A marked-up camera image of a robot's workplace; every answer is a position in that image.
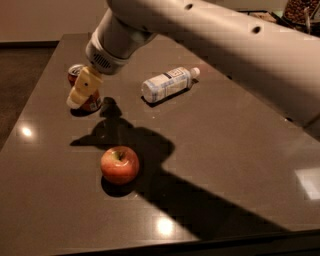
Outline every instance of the glossy surface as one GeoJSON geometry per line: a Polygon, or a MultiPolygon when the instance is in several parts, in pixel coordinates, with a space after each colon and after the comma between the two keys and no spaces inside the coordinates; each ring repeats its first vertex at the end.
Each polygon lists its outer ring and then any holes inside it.
{"type": "Polygon", "coordinates": [[[2,255],[320,228],[320,202],[297,175],[320,167],[320,143],[169,39],[104,77],[100,94],[117,105],[102,117],[72,115],[67,71],[86,63],[88,40],[63,37],[1,151],[2,255]],[[147,105],[141,83],[179,66],[199,67],[199,82],[147,105]],[[120,194],[100,171],[114,144],[143,158],[141,176],[120,194]]]}

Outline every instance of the apple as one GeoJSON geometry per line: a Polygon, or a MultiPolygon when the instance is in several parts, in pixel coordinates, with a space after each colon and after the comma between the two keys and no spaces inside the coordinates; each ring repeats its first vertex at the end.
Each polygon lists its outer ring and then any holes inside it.
{"type": "Polygon", "coordinates": [[[107,181],[115,185],[124,185],[134,180],[140,164],[136,152],[131,148],[116,146],[102,155],[100,167],[107,181]]]}

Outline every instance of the plastic bottle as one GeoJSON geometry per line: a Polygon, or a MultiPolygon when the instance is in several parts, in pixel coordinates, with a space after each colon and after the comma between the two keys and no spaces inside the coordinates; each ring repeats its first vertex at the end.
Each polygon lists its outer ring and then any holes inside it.
{"type": "Polygon", "coordinates": [[[189,70],[179,67],[150,78],[142,83],[141,91],[144,99],[149,103],[155,103],[170,95],[178,93],[193,85],[192,79],[200,75],[198,68],[189,70]]]}

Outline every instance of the can label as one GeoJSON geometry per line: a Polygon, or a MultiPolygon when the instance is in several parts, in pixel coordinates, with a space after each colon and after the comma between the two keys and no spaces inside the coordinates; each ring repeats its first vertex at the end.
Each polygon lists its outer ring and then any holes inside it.
{"type": "MultiPolygon", "coordinates": [[[[73,87],[76,83],[76,80],[80,74],[82,68],[84,68],[84,64],[75,64],[72,65],[68,70],[68,80],[73,87]]],[[[101,107],[101,98],[99,90],[96,90],[92,95],[90,95],[89,99],[80,107],[80,109],[86,112],[95,112],[101,107]]]]}

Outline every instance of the dark table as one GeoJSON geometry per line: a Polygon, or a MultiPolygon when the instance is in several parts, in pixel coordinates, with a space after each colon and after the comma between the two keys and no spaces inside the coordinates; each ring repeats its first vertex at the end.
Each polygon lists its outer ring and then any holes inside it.
{"type": "Polygon", "coordinates": [[[88,40],[62,38],[1,151],[2,255],[320,228],[320,143],[169,39],[104,76],[100,93],[117,116],[73,115],[67,70],[88,63],[88,40]],[[147,105],[141,83],[178,66],[199,67],[199,82],[147,105]],[[113,144],[143,159],[125,191],[110,190],[100,171],[113,144]]]}

